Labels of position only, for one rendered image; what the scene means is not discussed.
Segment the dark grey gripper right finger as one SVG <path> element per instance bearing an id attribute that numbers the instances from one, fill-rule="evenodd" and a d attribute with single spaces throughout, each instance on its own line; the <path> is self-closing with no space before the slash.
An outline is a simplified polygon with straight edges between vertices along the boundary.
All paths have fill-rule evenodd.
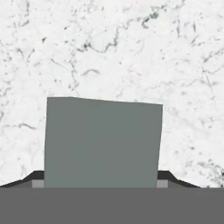
<path id="1" fill-rule="evenodd" d="M 157 188 L 198 188 L 197 185 L 190 184 L 183 180 L 175 178 L 169 171 L 157 172 Z"/>

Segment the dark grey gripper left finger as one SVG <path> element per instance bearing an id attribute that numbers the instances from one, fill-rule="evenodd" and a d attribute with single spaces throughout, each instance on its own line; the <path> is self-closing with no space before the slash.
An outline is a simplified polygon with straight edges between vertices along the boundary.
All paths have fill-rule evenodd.
<path id="1" fill-rule="evenodd" d="M 0 188 L 43 188 L 45 173 L 43 171 L 33 171 L 23 179 L 0 185 Z"/>

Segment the grey-green sponge block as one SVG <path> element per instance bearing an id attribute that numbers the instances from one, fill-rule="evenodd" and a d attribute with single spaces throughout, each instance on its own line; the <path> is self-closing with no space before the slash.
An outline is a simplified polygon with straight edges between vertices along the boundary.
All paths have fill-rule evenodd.
<path id="1" fill-rule="evenodd" d="M 45 186 L 154 187 L 162 117 L 161 104 L 49 97 Z"/>

